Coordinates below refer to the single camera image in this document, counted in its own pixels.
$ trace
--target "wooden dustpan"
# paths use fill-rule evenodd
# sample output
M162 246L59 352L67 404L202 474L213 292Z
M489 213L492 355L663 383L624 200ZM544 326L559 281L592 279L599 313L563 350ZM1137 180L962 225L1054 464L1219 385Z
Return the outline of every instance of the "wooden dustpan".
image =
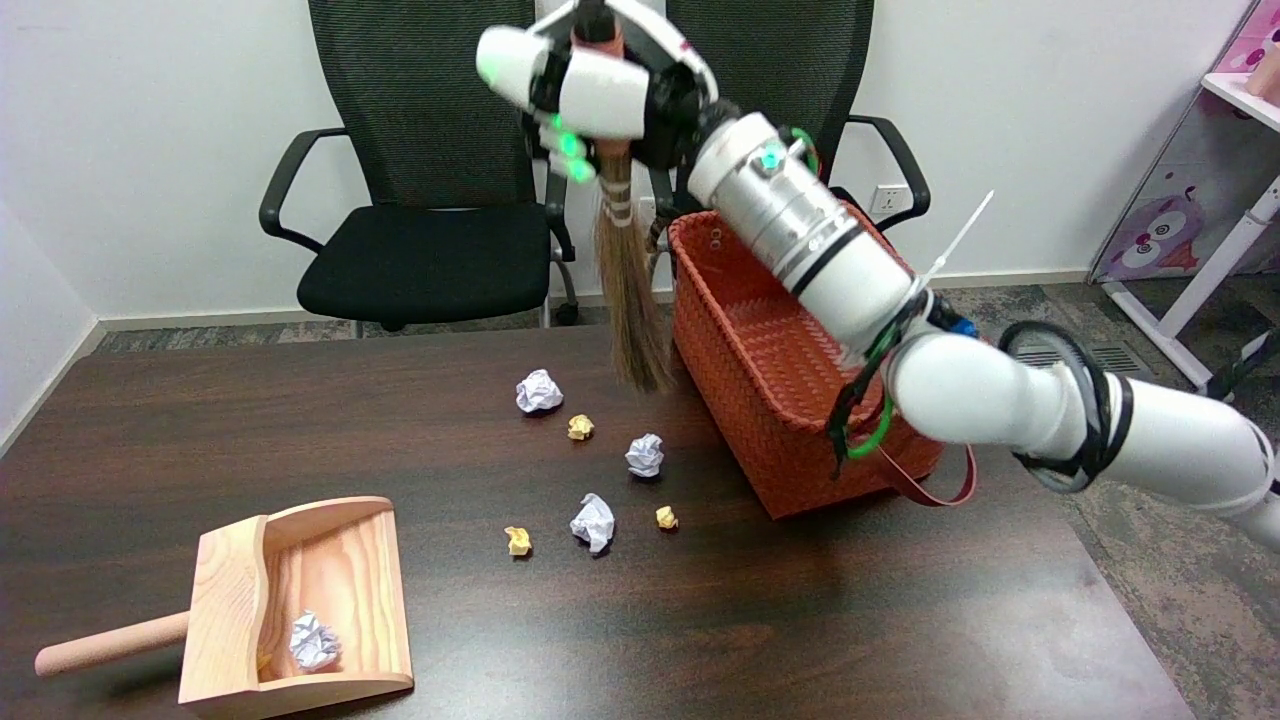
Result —
M289 653L306 610L342 643L303 673ZM191 610L46 647L55 675L186 638L178 702L200 717L274 717L413 687L396 516L383 497L344 497L205 533Z

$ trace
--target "yellow crumpled paper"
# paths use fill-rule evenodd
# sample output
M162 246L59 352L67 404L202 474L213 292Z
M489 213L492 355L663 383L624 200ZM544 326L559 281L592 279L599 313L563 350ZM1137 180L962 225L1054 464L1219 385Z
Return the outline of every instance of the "yellow crumpled paper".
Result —
M568 438L586 439L595 432L595 424L586 415L573 415L568 419Z
M664 530L673 530L680 527L680 520L676 519L676 514L671 511L669 505L664 505L655 512L658 516L658 527Z
M511 537L507 542L507 552L512 555L529 555L529 551L534 548L534 543L529 541L529 530L524 528L507 528L503 530Z

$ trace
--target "carpet floor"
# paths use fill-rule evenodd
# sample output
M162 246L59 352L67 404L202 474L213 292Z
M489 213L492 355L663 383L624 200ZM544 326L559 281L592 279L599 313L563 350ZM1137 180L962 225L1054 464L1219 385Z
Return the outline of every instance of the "carpet floor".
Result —
M1185 281L1142 281L1129 288L1157 316ZM984 334L1010 323L1060 324L1084 342L1124 342L1160 384L1189 389L1174 365L1096 286L1055 284L943 291ZM604 309L584 307L580 323L605 323ZM1211 369L1280 324L1280 275L1230 278L1181 333ZM538 327L538 313L411 325L362 336L428 334ZM110 333L97 352L178 350L355 340L347 320ZM1258 368L1235 392L1234 405L1272 438L1280 437L1280 357ZM1059 497L1064 514L1120 597L1183 697L1202 720L1280 717L1280 556L1216 520L1125 486L1100 482Z

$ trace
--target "red strap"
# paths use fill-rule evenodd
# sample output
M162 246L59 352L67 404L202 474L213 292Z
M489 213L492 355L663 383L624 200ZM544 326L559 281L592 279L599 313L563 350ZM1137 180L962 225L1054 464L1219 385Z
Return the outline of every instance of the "red strap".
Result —
M895 470L897 470L899 477L895 477L892 473L890 473L888 477L888 483L893 486L893 489L902 493L904 497L911 500L913 502L924 505L925 507L955 507L956 505L960 505L966 500L969 500L970 497L973 497L973 492L978 489L978 459L973 456L972 445L964 446L965 459L968 460L969 469L965 474L964 484L960 486L960 492L957 492L956 496L952 497L951 500L938 500L932 493L929 493L929 491L920 487L920 483L915 482L915 479L913 479L911 475L909 475L906 470L902 469L901 465L895 462L893 459L890 457L887 452L884 452L882 448L876 448L876 450L879 451L881 457L888 460L888 464Z

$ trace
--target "chair armrest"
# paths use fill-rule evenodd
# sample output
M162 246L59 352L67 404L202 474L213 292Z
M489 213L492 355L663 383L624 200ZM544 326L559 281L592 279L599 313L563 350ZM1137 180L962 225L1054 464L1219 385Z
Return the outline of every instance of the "chair armrest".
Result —
M669 170L649 168L649 184L653 186L654 215L671 222L678 213L676 210L676 193L671 190Z
M874 118L870 115L849 115L849 122L869 124L876 128L876 132L884 140L884 145L888 145L890 152L893 154L893 160L897 161L897 167L902 170L902 177L906 178L906 187L911 191L911 206L876 223L876 229L884 232L902 220L919 218L928 213L929 202L932 201L929 183L924 181L920 164L915 161L915 155L911 154L911 147L906 143L906 138L897 131L897 126L887 118Z
M559 259L572 263L577 259L577 251L573 250L573 238L570 237L568 225L564 224L564 195L567 190L568 182L564 179L564 176L553 173L550 163L548 163L547 202L544 202L547 208L547 227L552 229L556 242L559 243Z
M321 137L337 135L347 135L347 128L311 129L300 132L293 138L280 158L280 163L275 167L271 182L266 186L266 195L262 196L262 205L257 209L257 222L262 225L262 232L271 237L296 242L312 252L320 252L323 245L280 224L280 206L284 205L284 196L289 193L289 186L293 184L293 178L298 174L298 168L302 167L302 160L311 151L311 146Z

